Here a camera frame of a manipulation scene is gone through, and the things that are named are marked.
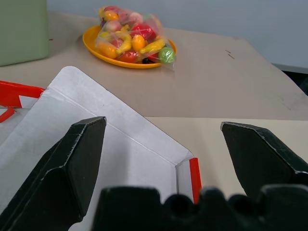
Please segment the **white wall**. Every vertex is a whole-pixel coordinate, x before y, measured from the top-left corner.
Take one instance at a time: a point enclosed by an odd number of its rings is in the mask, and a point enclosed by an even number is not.
[[[155,13],[165,27],[246,38],[283,70],[308,73],[308,0],[48,0],[49,10],[97,16],[104,5]]]

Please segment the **plastic bag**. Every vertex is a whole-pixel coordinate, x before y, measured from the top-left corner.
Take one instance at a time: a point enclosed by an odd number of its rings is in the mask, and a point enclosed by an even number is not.
[[[108,58],[126,63],[162,63],[174,68],[176,54],[158,18],[117,6],[99,9],[101,31],[96,47]]]

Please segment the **green box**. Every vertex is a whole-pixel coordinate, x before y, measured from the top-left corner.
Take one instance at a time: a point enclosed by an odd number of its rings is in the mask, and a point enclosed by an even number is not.
[[[49,53],[46,0],[0,0],[0,66]]]

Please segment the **orange plate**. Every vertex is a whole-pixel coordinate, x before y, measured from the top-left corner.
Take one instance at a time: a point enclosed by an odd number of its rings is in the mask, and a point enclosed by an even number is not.
[[[97,58],[104,60],[110,64],[122,66],[122,67],[128,67],[128,68],[136,68],[136,69],[147,69],[147,68],[154,68],[161,66],[162,64],[130,64],[121,62],[115,59],[107,58],[106,56],[103,56],[99,53],[98,49],[95,47],[95,39],[98,36],[98,33],[101,31],[100,26],[93,26],[89,28],[82,36],[83,43],[87,47],[87,49],[94,54]],[[173,41],[169,39],[169,43],[172,46],[175,54],[177,53],[177,47],[174,45]]]

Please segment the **white cardboard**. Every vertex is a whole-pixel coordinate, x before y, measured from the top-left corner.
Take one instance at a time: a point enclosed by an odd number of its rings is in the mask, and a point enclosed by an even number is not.
[[[86,74],[70,66],[61,70],[16,127],[8,128],[9,123],[18,123],[13,122],[15,115],[0,127],[0,134],[3,130],[11,131],[9,135],[0,135],[0,212],[42,155],[69,127],[95,116],[107,117],[100,170],[88,213],[71,231],[90,230],[104,187],[155,187],[162,201],[177,193],[175,166],[193,155]]]

